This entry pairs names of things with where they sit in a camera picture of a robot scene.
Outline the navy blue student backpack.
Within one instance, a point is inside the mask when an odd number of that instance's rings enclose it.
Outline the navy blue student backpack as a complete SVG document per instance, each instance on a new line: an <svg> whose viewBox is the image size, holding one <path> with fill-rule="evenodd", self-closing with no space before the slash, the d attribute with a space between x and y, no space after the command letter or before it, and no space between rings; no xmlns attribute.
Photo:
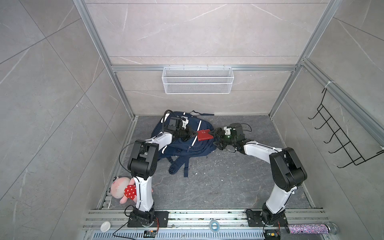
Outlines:
<svg viewBox="0 0 384 240"><path fill-rule="evenodd" d="M168 115L171 117L187 118L189 120L188 126L190 126L196 132L199 130L207 129L210 129L211 132L213 132L214 130L214 127L211 123L190 113L173 112L167 110L159 123L154 128L151 134L152 137L155 137L162 131L166 131L166 116ZM176 174L179 169L184 166L184 177L187 178L189 173L189 160L191 158L204 157L213 152L216 149L216 146L214 146L214 141L215 139L199 142L197 136L189 139L186 142L177 140L165 147L159 148L158 160L167 159L171 163L169 168L169 173L171 175Z"/></svg>

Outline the red wallet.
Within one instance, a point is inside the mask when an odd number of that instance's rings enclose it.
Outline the red wallet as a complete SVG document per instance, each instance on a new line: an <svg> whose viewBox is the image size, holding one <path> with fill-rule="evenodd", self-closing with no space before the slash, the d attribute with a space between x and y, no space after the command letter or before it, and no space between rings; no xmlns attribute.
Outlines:
<svg viewBox="0 0 384 240"><path fill-rule="evenodd" d="M199 142L200 141L207 141L207 140L214 139L214 136L211 134L210 129L199 130L199 131L197 131L197 139Z"/></svg>

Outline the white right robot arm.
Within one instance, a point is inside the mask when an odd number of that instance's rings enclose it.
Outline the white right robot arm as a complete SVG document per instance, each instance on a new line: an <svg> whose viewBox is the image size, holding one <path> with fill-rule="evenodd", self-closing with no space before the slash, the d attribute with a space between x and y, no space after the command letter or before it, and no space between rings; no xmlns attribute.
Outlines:
<svg viewBox="0 0 384 240"><path fill-rule="evenodd" d="M275 148L247 139L240 123L218 128L211 133L214 145L223 150L227 146L244 155L256 157L270 164L274 188L263 204L261 220L267 226L275 225L283 217L287 202L308 178L299 157L292 148Z"/></svg>

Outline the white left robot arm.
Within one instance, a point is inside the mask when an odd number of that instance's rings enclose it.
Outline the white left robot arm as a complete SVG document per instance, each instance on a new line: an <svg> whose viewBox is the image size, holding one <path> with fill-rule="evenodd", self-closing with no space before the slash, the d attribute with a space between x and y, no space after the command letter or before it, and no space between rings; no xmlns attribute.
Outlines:
<svg viewBox="0 0 384 240"><path fill-rule="evenodd" d="M197 136L197 132L188 123L185 117L162 117L162 129L157 135L134 143L128 170L135 181L137 200L131 216L143 226L148 227L155 220L152 177L157 169L159 150L176 140L187 141Z"/></svg>

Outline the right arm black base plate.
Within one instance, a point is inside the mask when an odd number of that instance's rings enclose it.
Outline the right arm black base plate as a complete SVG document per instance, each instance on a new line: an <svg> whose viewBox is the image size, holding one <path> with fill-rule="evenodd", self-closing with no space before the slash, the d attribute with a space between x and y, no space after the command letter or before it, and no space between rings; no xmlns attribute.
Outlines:
<svg viewBox="0 0 384 240"><path fill-rule="evenodd" d="M246 219L249 227L284 227L288 224L285 210L280 213L273 214L268 209L261 211L246 209Z"/></svg>

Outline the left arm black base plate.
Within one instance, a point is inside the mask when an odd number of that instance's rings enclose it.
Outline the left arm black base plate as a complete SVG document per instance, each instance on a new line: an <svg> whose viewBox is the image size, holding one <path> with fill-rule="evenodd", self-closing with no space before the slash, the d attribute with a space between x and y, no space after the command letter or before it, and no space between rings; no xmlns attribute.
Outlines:
<svg viewBox="0 0 384 240"><path fill-rule="evenodd" d="M155 211L154 219L151 221L144 220L143 218L137 217L134 213L131 213L127 223L128 228L149 228L159 227L165 228L168 226L169 212L167 211Z"/></svg>

